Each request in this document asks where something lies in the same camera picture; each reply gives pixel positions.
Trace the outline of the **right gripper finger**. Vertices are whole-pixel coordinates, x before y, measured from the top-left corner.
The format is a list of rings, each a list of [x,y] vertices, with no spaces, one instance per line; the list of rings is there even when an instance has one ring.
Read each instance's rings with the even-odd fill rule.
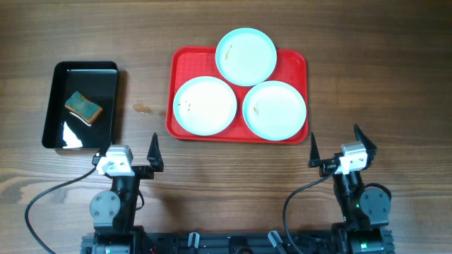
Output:
[[[311,147],[310,147],[310,153],[309,153],[308,167],[314,168],[314,167],[319,167],[320,165],[321,165],[321,158],[319,155],[318,146],[316,143],[315,135],[313,132],[311,132]]]
[[[354,125],[354,132],[357,141],[361,141],[366,148],[368,155],[376,155],[375,144],[362,132],[357,124]]]

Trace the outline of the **green and orange sponge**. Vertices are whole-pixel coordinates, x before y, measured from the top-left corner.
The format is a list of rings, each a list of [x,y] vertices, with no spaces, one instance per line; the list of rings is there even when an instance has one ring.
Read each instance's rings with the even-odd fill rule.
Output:
[[[91,102],[80,92],[74,92],[64,106],[88,125],[92,125],[103,112],[101,106]]]

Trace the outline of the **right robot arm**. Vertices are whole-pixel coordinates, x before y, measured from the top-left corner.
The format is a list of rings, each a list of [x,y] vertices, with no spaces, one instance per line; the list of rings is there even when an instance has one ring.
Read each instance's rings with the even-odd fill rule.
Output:
[[[384,233],[389,224],[392,195],[379,183],[365,184],[361,172],[368,169],[377,146],[354,126],[356,141],[341,145],[341,152],[321,159],[315,136],[311,136],[308,167],[318,168],[321,179],[333,180],[333,192],[343,221],[331,226],[327,253],[390,253],[393,244]]]

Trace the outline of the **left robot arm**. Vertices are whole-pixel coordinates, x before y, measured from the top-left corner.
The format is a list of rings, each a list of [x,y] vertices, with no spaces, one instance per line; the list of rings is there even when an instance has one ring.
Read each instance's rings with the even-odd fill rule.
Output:
[[[93,165],[100,175],[112,180],[109,190],[95,195],[90,203],[90,215],[95,230],[92,238],[82,240],[82,253],[156,253],[157,248],[142,226],[134,224],[140,208],[137,200],[143,179],[153,179],[154,173],[164,170],[157,134],[152,136],[147,154],[148,165],[132,165],[133,154],[128,145],[110,145],[93,157]]]

